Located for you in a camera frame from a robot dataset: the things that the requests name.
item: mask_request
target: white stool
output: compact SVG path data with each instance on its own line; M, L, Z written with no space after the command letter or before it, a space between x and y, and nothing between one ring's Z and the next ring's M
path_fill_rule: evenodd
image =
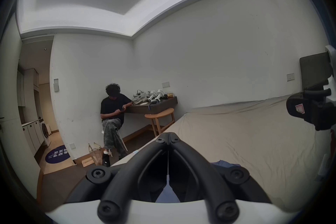
M124 143L124 140L121 138L121 135L120 135L120 133L119 133L118 130L117 130L117 134L119 135L120 140L121 140L121 142L123 143L123 145L124 145L126 151L128 151L128 150L127 150L127 147L126 147L126 145L125 145L125 143Z

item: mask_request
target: beige bed sheet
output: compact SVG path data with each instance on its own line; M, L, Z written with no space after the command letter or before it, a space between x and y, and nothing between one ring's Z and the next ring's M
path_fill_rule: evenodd
M288 96L193 109L166 132L176 133L209 162L224 160L248 169L273 204L300 210L314 195L330 132L291 117Z

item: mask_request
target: black sneaker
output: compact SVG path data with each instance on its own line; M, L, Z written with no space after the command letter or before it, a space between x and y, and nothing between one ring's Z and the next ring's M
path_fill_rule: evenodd
M110 167L110 156L108 154L103 153L103 166Z

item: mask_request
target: black t-shirt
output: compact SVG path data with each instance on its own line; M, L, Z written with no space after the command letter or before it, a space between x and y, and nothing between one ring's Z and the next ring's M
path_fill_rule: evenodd
M129 98L124 96L123 94L119 94L116 98L116 100L112 100L109 97L105 98L103 101L101 101L101 107L100 107L100 113L101 114L110 114L116 111L117 109L123 110L123 105L128 104L132 102ZM121 121L121 125L124 123L124 113L120 113L119 115L116 115L114 117L108 117L103 119L102 121L105 120L110 120L112 118L118 118Z

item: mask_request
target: blue round rug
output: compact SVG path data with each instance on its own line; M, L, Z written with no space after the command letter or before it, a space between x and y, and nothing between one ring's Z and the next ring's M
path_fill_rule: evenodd
M45 156L45 161L47 163L60 163L68 158L70 158L70 155L67 149L65 148L65 145L62 145L50 151Z

